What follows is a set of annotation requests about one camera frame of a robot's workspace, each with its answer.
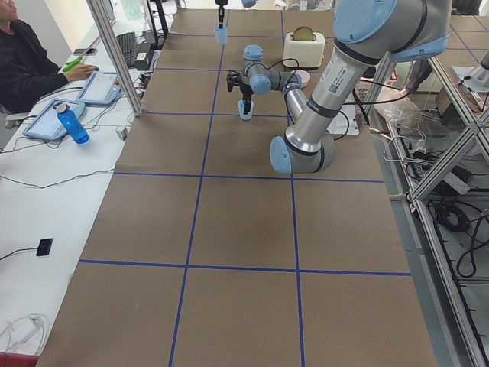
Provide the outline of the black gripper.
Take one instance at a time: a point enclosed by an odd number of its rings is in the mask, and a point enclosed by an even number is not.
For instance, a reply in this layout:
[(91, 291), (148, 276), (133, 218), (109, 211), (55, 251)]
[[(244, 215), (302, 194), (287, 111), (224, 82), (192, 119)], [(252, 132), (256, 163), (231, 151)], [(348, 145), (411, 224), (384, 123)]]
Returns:
[(250, 85), (245, 81), (242, 73), (235, 70), (229, 70), (226, 76), (226, 88), (229, 93), (238, 87), (242, 94), (243, 100), (243, 114), (250, 115), (252, 111), (252, 100), (253, 90)]
[(223, 29), (224, 28), (224, 18), (225, 18), (225, 9), (224, 8), (227, 5), (227, 0), (215, 0), (215, 3), (219, 7), (219, 9), (218, 9), (218, 21), (219, 21), (218, 28)]

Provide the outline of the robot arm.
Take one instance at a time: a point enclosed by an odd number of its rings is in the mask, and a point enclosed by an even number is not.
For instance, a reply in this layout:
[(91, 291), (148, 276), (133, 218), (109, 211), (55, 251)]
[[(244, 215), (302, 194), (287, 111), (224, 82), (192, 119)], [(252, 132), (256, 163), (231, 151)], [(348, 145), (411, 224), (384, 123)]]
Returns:
[[(256, 5), (257, 0), (242, 0), (241, 3), (245, 8), (251, 8)], [(218, 6), (218, 29), (221, 30), (224, 28), (225, 6), (228, 0), (215, 0), (215, 4)]]
[(239, 72), (228, 72), (227, 86), (238, 86), (243, 119), (251, 117), (251, 96), (282, 93), (294, 125), (272, 139), (270, 163), (279, 174), (325, 170), (335, 156), (328, 127), (340, 113), (365, 70), (385, 53), (393, 62), (425, 60), (443, 52), (449, 39), (450, 1), (343, 1), (335, 13), (334, 48), (311, 96), (295, 73), (261, 64), (262, 49), (249, 45)]

